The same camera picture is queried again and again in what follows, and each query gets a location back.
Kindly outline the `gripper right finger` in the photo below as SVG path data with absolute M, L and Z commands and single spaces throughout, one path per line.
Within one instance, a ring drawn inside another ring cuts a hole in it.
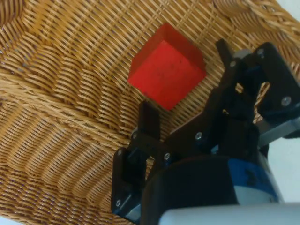
M 266 42 L 240 58 L 235 57 L 224 39 L 216 42 L 225 66 L 218 86 L 223 109 L 251 119 L 263 83 L 269 88 L 257 104 L 257 111 L 268 122 L 284 122 L 300 115 L 300 85 L 276 47 Z

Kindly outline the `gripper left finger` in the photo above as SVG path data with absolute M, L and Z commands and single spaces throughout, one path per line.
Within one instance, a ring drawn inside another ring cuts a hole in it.
M 224 113 L 235 87 L 218 86 L 204 111 L 164 141 L 160 114 L 150 103 L 139 105 L 130 144 L 113 157 L 111 210 L 122 218 L 160 218 L 171 209 L 235 203 L 228 152 L 220 146 L 229 117 Z

